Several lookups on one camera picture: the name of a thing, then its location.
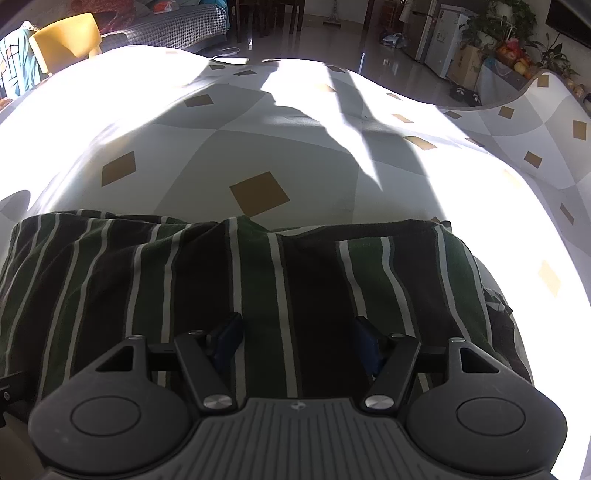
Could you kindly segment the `green black striped garment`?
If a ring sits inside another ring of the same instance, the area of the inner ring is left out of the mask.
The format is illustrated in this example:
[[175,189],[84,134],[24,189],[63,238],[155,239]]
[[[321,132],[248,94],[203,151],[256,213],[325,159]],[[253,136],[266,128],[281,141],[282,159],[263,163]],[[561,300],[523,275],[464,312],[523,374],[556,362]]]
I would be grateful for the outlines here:
[[124,338],[166,343],[238,312],[238,398],[360,399],[356,317],[430,347],[471,341],[530,375],[510,307],[433,221],[271,231],[249,218],[187,223],[94,210],[26,218],[1,269],[1,371],[36,404]]

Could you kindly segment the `grey checkered table cover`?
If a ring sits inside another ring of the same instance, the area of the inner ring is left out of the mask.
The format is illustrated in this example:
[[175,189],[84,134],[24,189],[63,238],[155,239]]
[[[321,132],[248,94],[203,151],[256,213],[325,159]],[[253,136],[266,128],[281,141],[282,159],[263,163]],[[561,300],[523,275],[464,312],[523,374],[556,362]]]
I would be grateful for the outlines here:
[[360,399],[238,398],[192,340],[131,335],[30,404],[46,479],[586,479],[590,117],[554,74],[446,110],[325,63],[124,47],[1,114],[1,269],[22,220],[94,210],[271,231],[433,221],[510,307],[530,375],[471,341],[406,347]]

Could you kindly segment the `black shoes pair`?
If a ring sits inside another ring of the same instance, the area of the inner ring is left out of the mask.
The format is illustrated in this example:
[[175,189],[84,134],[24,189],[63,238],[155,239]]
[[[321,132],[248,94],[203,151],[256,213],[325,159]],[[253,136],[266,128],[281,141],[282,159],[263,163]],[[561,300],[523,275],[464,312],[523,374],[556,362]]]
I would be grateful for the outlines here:
[[462,102],[470,107],[478,107],[482,105],[481,98],[476,91],[466,89],[459,85],[453,86],[450,89],[450,97],[458,102]]

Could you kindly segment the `cardboard box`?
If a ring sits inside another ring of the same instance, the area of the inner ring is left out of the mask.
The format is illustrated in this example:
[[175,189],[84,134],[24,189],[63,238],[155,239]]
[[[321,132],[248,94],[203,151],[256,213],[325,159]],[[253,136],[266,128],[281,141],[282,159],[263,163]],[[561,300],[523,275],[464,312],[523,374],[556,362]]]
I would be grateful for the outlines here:
[[474,90],[482,66],[482,51],[469,44],[461,44],[452,60],[447,78],[468,90]]

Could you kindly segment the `white small fridge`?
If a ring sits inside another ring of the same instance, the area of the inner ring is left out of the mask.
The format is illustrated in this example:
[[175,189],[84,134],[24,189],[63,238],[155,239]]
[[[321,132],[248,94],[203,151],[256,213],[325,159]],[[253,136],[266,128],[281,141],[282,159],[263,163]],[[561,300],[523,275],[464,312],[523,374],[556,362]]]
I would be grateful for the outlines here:
[[469,19],[477,14],[467,8],[442,4],[436,17],[425,64],[440,78],[447,77]]

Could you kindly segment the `checkered sofa bed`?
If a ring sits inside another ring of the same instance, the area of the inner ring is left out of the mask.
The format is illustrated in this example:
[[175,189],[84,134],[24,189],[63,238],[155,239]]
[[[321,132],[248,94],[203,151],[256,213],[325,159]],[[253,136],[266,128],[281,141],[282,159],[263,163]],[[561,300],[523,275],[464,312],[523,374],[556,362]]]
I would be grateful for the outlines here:
[[125,28],[105,33],[103,52],[131,45],[188,50],[194,53],[228,39],[225,1],[181,1],[177,10],[138,18]]

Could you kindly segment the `fruit pile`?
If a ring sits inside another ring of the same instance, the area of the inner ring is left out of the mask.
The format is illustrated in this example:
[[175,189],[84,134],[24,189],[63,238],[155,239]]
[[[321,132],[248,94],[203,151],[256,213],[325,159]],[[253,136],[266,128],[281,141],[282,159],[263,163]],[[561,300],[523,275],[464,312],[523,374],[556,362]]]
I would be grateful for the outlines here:
[[496,58],[526,79],[531,79],[537,72],[535,63],[516,38],[501,42],[495,50]]

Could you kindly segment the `white teal hanging cloth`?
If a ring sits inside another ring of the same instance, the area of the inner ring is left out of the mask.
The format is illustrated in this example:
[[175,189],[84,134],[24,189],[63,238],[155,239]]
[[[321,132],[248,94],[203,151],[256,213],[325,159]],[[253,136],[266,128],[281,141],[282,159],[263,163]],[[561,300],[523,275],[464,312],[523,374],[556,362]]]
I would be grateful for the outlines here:
[[31,22],[1,39],[1,80],[6,96],[16,100],[42,81],[42,72],[32,49],[30,38],[38,31]]

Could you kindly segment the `yellow chair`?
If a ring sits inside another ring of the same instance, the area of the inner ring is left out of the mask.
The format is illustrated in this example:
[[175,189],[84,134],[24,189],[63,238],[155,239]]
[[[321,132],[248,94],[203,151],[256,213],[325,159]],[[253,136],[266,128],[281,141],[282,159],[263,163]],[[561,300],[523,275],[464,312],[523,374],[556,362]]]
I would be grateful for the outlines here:
[[91,13],[53,22],[30,37],[41,71],[53,75],[81,60],[102,53],[102,39]]

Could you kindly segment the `green potted plant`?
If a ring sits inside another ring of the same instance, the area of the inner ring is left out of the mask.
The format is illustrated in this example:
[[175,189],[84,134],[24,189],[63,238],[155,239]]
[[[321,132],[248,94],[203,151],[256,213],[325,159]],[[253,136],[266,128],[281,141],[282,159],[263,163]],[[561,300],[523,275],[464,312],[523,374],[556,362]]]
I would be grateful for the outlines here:
[[489,1],[484,13],[468,20],[461,44],[473,45],[485,58],[498,60],[495,50],[499,44],[516,38],[535,63],[537,72],[549,70],[564,80],[578,77],[560,42],[561,34],[552,37],[546,33],[540,41],[535,39],[536,28],[537,17],[526,1]]

